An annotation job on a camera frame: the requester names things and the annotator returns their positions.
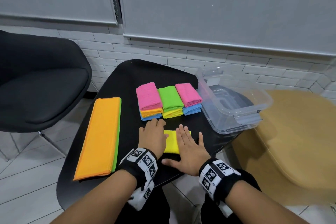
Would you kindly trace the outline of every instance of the right hand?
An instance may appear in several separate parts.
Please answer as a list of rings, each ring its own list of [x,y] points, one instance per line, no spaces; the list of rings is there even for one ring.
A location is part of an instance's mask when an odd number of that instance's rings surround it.
[[[203,134],[199,133],[199,143],[195,143],[187,126],[183,125],[176,129],[177,144],[180,151],[181,161],[170,158],[162,160],[162,164],[174,167],[179,171],[192,176],[198,176],[201,166],[211,158],[203,143]]]

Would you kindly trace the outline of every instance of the hand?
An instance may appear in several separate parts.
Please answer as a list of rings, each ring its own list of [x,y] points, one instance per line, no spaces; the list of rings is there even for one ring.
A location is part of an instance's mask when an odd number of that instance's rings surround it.
[[[180,124],[179,128],[176,129],[176,137],[181,161],[165,158],[162,160],[162,164],[174,167],[187,175],[198,176],[201,166],[211,158],[204,148],[203,134],[199,133],[197,145],[191,137],[188,127],[183,128],[183,125]]]
[[[163,119],[159,121],[153,119],[146,123],[146,127],[139,128],[139,145],[140,148],[151,150],[157,159],[159,159],[166,149],[167,134],[163,134],[163,126],[166,122]]]

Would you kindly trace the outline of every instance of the black table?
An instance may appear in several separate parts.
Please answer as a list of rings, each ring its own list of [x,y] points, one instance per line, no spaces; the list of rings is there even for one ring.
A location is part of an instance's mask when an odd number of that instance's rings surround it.
[[[140,119],[136,88],[148,82],[155,82],[157,88],[186,82],[191,83],[196,89],[198,87],[196,76],[178,69],[143,60],[128,60],[121,63],[96,96],[96,98],[120,97],[122,99],[118,163],[130,150],[138,146],[139,127],[144,127],[146,122]],[[73,181],[93,104],[94,102],[90,105],[78,129],[58,178],[56,193],[58,202],[63,209],[67,209],[107,178],[95,177]],[[167,123],[165,129],[167,130],[175,130],[179,124],[188,126],[196,141],[198,138],[195,136],[201,131],[204,136],[204,146],[210,155],[218,153],[239,134],[236,132],[220,135],[214,132],[203,112],[165,119],[165,121]],[[163,154],[162,158],[180,160],[178,154]],[[163,186],[182,175],[180,171],[162,165],[160,160],[157,165],[159,169],[154,178],[155,186]]]

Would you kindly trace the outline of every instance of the blue towel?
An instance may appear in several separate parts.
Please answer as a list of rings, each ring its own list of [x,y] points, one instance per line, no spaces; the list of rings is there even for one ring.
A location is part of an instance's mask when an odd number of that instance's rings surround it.
[[[184,115],[190,115],[190,114],[194,114],[194,113],[198,113],[201,111],[201,104],[195,104],[189,107],[183,107],[182,111]]]
[[[154,119],[154,118],[156,118],[156,119],[160,119],[161,117],[162,117],[162,114],[161,114],[161,113],[158,113],[158,114],[156,114],[156,115],[152,115],[152,116],[148,116],[148,117],[143,118],[142,115],[141,115],[141,112],[140,112],[140,118],[141,118],[141,120],[143,120],[143,121],[151,120],[151,119]]]

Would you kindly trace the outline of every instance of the green towel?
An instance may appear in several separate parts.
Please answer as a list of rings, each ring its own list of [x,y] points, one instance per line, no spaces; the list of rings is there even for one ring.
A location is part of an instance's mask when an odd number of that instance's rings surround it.
[[[159,88],[157,91],[159,92],[164,112],[184,107],[175,86]]]
[[[120,133],[120,114],[121,114],[121,99],[119,106],[119,120],[118,120],[118,130],[117,130],[117,140],[115,141],[115,151],[114,151],[114,159],[111,172],[114,172],[117,167],[117,158],[118,158],[118,148],[119,148],[119,133]]]

